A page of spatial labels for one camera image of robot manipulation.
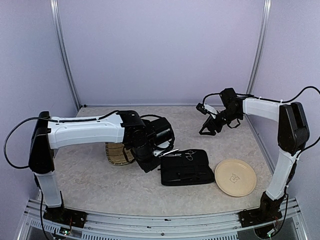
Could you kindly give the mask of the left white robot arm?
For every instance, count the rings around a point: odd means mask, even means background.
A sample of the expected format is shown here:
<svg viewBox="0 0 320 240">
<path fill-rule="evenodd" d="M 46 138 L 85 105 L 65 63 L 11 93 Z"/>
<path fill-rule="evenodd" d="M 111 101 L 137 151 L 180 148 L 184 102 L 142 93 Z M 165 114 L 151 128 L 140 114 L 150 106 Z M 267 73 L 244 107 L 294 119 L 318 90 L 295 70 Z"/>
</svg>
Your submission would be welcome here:
<svg viewBox="0 0 320 240">
<path fill-rule="evenodd" d="M 42 112 L 31 137 L 28 165 L 36 176 L 50 214 L 63 223 L 70 211 L 55 175 L 54 150 L 92 144 L 123 144 L 131 151 L 140 168 L 148 173 L 160 165 L 160 157 L 173 149 L 175 134 L 165 117 L 144 119 L 134 110 L 114 110 L 106 115 L 85 117 L 52 117 Z"/>
</svg>

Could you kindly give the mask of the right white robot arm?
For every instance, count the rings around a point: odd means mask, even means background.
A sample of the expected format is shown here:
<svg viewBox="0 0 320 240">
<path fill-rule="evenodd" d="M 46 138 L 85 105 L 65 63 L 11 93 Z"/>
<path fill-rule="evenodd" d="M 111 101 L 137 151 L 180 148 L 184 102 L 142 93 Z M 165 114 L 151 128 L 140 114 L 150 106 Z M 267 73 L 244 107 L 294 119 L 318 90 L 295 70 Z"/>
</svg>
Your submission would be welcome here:
<svg viewBox="0 0 320 240">
<path fill-rule="evenodd" d="M 257 116 L 278 124 L 278 160 L 265 194 L 271 202 L 281 199 L 294 175 L 296 162 L 307 149 L 306 143 L 310 138 L 302 104 L 296 101 L 296 97 L 287 101 L 273 100 L 236 93 L 232 87 L 218 92 L 217 96 L 224 106 L 222 111 L 216 110 L 205 100 L 196 105 L 199 112 L 209 115 L 199 131 L 200 135 L 214 136 L 222 131 L 223 126 L 230 126 L 232 121 L 239 125 L 244 116 Z"/>
</svg>

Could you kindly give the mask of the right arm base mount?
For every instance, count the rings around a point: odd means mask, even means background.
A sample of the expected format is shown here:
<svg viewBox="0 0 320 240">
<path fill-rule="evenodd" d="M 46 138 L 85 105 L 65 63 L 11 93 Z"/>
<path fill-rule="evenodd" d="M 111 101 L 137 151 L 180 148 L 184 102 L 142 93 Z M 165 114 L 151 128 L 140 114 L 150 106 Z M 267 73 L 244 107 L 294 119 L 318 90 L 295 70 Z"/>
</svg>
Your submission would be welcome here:
<svg viewBox="0 0 320 240">
<path fill-rule="evenodd" d="M 284 198 L 285 194 L 279 199 L 272 200 L 266 192 L 263 192 L 258 208 L 244 209 L 238 213 L 241 227 L 251 227 L 281 219 L 283 215 L 280 206 Z"/>
</svg>

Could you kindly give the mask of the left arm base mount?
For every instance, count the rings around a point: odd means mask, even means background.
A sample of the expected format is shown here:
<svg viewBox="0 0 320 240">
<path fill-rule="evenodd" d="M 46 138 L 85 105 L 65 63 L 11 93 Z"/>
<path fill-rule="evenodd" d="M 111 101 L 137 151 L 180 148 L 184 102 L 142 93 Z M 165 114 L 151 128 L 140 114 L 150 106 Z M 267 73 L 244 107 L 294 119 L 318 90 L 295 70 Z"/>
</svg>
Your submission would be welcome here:
<svg viewBox="0 0 320 240">
<path fill-rule="evenodd" d="M 43 218 L 54 223 L 83 229 L 87 215 L 84 211 L 65 208 L 62 205 L 60 207 L 46 207 Z"/>
</svg>

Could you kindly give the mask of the black zippered tool case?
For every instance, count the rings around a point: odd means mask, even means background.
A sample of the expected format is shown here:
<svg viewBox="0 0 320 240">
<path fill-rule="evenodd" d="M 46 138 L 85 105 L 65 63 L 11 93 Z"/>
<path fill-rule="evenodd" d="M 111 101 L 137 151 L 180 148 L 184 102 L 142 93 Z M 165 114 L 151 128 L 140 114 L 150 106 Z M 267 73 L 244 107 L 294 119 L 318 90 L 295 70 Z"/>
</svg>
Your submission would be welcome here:
<svg viewBox="0 0 320 240">
<path fill-rule="evenodd" d="M 209 167 L 208 154 L 203 149 L 194 150 L 193 160 L 184 157 L 161 157 L 161 184 L 167 187 L 210 184 L 215 175 Z"/>
</svg>

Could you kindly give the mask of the silver thinning scissors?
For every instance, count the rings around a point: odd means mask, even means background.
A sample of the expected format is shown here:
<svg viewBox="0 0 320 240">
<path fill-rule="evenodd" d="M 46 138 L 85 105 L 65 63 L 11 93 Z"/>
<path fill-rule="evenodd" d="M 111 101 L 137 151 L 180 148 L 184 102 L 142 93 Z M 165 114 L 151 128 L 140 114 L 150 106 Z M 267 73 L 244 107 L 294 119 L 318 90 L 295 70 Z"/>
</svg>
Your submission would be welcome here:
<svg viewBox="0 0 320 240">
<path fill-rule="evenodd" d="M 185 151 L 177 151 L 177 152 L 174 152 L 172 154 L 168 154 L 168 155 L 165 155 L 163 157 L 184 157 L 186 158 L 188 161 L 192 161 L 194 158 L 194 154 L 196 153 L 195 150 L 185 150 Z"/>
</svg>

